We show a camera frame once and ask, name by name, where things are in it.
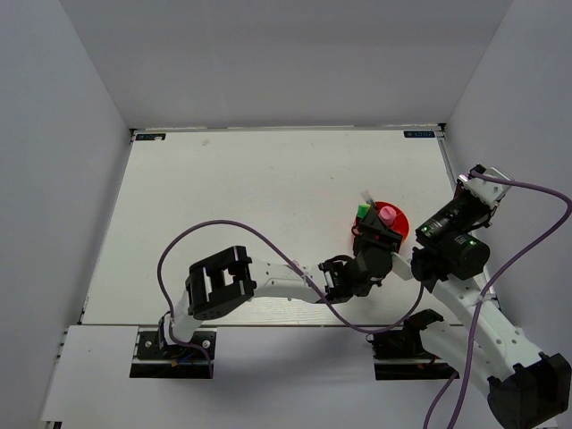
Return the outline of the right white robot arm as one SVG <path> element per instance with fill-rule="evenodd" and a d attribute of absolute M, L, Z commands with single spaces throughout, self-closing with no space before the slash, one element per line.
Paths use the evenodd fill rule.
<path fill-rule="evenodd" d="M 496 307 L 489 290 L 520 257 L 554 233 L 571 212 L 565 211 L 549 230 L 517 252 L 483 288 L 475 282 L 491 251 L 470 233 L 489 224 L 512 187 L 533 186 L 496 168 L 472 170 L 458 178 L 454 198 L 416 229 L 418 245 L 410 262 L 414 278 L 468 330 L 467 338 L 458 340 L 438 320 L 416 325 L 403 334 L 410 354 L 422 357 L 433 353 L 462 378 L 449 427 L 458 421 L 469 384 L 486 397 L 504 428 L 535 428 L 568 409 L 571 365 L 560 353 L 549 356 L 529 341 Z"/>

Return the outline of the orange round organizer container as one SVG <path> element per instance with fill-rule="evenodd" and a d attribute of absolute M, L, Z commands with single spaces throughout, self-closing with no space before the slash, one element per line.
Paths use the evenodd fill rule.
<path fill-rule="evenodd" d="M 392 206 L 397 212 L 395 223 L 391 227 L 386 226 L 379 216 L 379 210 L 383 206 Z M 398 207 L 390 203 L 375 201 L 375 206 L 370 206 L 363 218 L 357 218 L 356 215 L 351 233 L 354 254 L 373 246 L 398 253 L 408 236 L 409 222 Z"/>

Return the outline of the pink eraser roll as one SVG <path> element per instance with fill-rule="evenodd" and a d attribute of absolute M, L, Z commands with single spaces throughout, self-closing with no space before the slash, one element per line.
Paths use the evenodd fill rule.
<path fill-rule="evenodd" d="M 383 206 L 379 210 L 379 216 L 386 226 L 391 227 L 395 223 L 397 212 L 392 206 Z"/>

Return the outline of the green highlighter marker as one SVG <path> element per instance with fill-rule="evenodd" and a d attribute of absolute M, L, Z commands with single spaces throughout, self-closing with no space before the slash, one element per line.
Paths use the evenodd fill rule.
<path fill-rule="evenodd" d="M 370 209 L 368 204 L 360 204 L 357 208 L 357 218 L 363 218 Z"/>

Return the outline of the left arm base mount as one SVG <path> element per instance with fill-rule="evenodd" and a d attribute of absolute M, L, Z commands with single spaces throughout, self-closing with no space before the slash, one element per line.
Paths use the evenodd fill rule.
<path fill-rule="evenodd" d="M 215 369 L 216 330 L 198 330 L 191 343 L 206 350 L 211 363 L 197 349 L 174 345 L 160 347 L 159 333 L 139 329 L 130 364 L 131 379 L 209 380 Z"/>

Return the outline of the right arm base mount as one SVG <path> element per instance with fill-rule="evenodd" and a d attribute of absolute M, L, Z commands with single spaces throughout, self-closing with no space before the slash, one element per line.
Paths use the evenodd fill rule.
<path fill-rule="evenodd" d="M 367 335 L 374 354 L 376 381 L 447 380 L 455 370 L 423 348 L 420 333 L 443 317 L 432 309 L 410 316 L 399 329 Z"/>

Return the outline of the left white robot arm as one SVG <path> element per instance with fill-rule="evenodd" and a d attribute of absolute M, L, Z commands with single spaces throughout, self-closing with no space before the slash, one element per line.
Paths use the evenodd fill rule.
<path fill-rule="evenodd" d="M 252 299 L 294 299 L 333 306 L 365 297 L 393 269 L 403 236 L 374 210 L 352 227 L 351 255 L 331 257 L 318 265 L 281 264 L 253 258 L 243 246 L 232 246 L 189 267 L 185 291 L 160 323 L 158 346 L 171 357 L 183 354 L 205 321 L 227 316 Z"/>

